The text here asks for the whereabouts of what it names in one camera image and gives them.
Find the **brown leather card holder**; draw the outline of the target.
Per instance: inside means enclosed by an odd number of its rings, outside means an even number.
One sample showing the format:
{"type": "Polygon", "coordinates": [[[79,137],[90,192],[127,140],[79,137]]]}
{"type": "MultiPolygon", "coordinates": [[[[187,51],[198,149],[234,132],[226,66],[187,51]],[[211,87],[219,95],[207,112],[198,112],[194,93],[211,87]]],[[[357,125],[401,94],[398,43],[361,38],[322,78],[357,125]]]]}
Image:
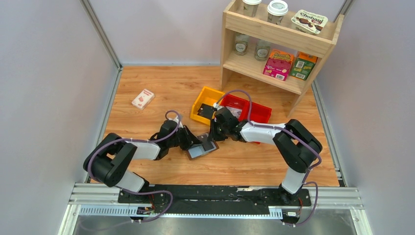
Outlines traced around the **brown leather card holder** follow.
{"type": "Polygon", "coordinates": [[[206,153],[202,150],[202,144],[193,145],[186,151],[189,160],[195,160],[196,158],[207,155],[209,153],[211,152],[206,153]]]}

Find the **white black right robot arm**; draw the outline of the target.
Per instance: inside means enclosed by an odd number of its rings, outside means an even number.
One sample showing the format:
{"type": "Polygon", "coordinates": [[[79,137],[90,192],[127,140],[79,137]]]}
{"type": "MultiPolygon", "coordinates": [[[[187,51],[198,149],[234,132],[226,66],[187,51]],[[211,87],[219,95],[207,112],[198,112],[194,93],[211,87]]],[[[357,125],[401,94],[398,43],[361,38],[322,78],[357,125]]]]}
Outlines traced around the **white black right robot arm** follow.
{"type": "Polygon", "coordinates": [[[210,120],[209,138],[213,141],[230,138],[239,142],[275,145],[288,166],[280,186],[290,195],[302,188],[312,163],[320,159],[318,155],[323,149],[322,144],[296,119],[283,124],[238,120],[227,108],[214,113],[210,120]]]}

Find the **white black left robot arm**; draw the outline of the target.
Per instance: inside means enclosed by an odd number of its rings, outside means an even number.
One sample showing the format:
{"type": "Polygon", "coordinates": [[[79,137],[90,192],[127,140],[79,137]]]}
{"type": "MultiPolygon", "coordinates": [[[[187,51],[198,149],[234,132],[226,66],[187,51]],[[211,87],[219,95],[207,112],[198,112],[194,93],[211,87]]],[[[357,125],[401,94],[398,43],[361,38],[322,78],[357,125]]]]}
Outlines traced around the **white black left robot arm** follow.
{"type": "Polygon", "coordinates": [[[187,151],[200,144],[202,141],[187,126],[169,119],[149,140],[124,139],[109,133],[85,159],[83,169],[108,187],[138,193],[148,181],[128,170],[132,160],[157,161],[166,156],[170,148],[187,151]]]}

